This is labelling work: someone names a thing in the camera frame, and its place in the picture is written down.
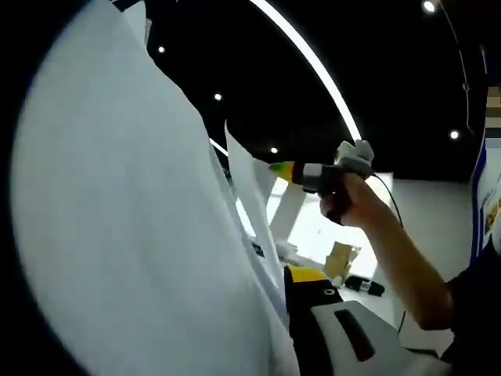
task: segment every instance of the white wall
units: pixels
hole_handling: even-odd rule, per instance
[[[404,227],[420,252],[450,280],[468,266],[471,250],[471,193],[467,184],[394,180],[393,194]],[[377,278],[384,282],[381,270]],[[389,285],[385,287],[393,294]],[[403,308],[394,298],[397,325]],[[435,349],[442,353],[452,340],[450,331],[425,332],[407,315],[402,344],[411,348]]]

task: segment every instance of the white fabric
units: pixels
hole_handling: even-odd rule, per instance
[[[213,153],[121,13],[87,5],[28,94],[11,194],[27,281],[90,374],[298,374]]]
[[[250,224],[256,233],[256,241],[261,246],[275,285],[285,302],[283,268],[276,253],[276,245],[268,228],[266,206],[255,177],[254,159],[251,154],[236,141],[225,126],[226,144],[228,146],[229,170],[232,174],[236,195],[242,202]]]

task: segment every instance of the black slot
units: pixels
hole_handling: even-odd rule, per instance
[[[336,318],[339,320],[339,324],[341,324],[344,332],[348,336],[357,359],[360,362],[365,362],[366,360],[372,358],[375,353],[374,347],[351,312],[347,309],[342,309],[334,312],[334,315],[336,315]]]

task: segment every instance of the black cable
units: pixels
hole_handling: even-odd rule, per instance
[[[447,13],[447,10],[445,10],[444,5],[442,2],[438,2],[438,5],[442,8],[442,11],[444,12],[445,19],[447,20],[447,23],[449,24],[451,31],[452,31],[452,36],[454,37],[454,40],[456,41],[457,44],[457,51],[460,54],[460,62],[461,62],[461,68],[463,68],[463,91],[466,94],[466,104],[467,104],[467,129],[470,131],[472,135],[475,136],[475,132],[470,127],[470,96],[469,96],[469,91],[470,91],[470,86],[468,85],[468,77],[467,77],[467,70],[464,64],[464,59],[463,59],[463,52],[461,51],[461,44],[459,39],[457,38],[456,30],[454,30],[454,26],[452,25],[452,21],[449,18],[449,15]]]
[[[400,226],[404,226],[404,223],[402,221],[402,217],[400,216],[400,211],[398,210],[398,205],[397,203],[395,202],[395,199],[393,198],[393,194],[391,194],[391,191],[390,189],[387,187],[386,183],[382,180],[382,178],[380,178],[378,175],[374,174],[373,175],[374,177],[378,178],[380,182],[383,183],[384,185],[384,188],[386,188],[386,190],[388,191],[388,193],[390,194],[390,198],[391,198],[391,202],[393,202],[393,206],[395,206],[395,211],[397,212],[397,216],[398,216],[398,220],[400,222]],[[400,320],[400,324],[398,325],[398,330],[397,330],[397,334],[400,334],[400,332],[402,331],[402,327],[404,326],[404,320],[405,320],[405,315],[407,314],[407,311],[404,310],[404,313],[402,315],[402,319]]]
[[[402,217],[400,216],[400,211],[398,210],[398,206],[397,206],[397,203],[395,202],[395,199],[393,198],[393,194],[391,194],[391,191],[390,189],[387,187],[386,183],[382,180],[382,178],[380,178],[378,175],[374,174],[373,175],[375,178],[378,178],[380,182],[383,183],[384,185],[384,188],[386,188],[386,190],[388,191],[388,193],[390,194],[390,198],[391,198],[391,202],[393,202],[393,206],[395,206],[395,211],[397,212],[397,216],[398,216],[398,221],[400,222],[400,226],[404,226],[404,223],[402,221]]]
[[[406,313],[407,313],[407,311],[404,311],[404,314],[402,315],[402,320],[400,321],[400,325],[398,325],[397,334],[400,334],[400,332],[402,331],[402,327],[404,326],[404,320],[405,320]]]

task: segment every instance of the dark sleeve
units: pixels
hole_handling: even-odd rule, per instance
[[[451,279],[447,286],[452,296],[454,312],[452,315],[451,330],[456,333],[467,319],[468,295],[473,280],[474,266],[468,267],[459,276]]]
[[[483,273],[488,270],[489,255],[485,252],[459,276],[447,283],[454,304],[451,330],[456,333],[472,320],[472,312],[476,306],[478,289],[481,288]]]

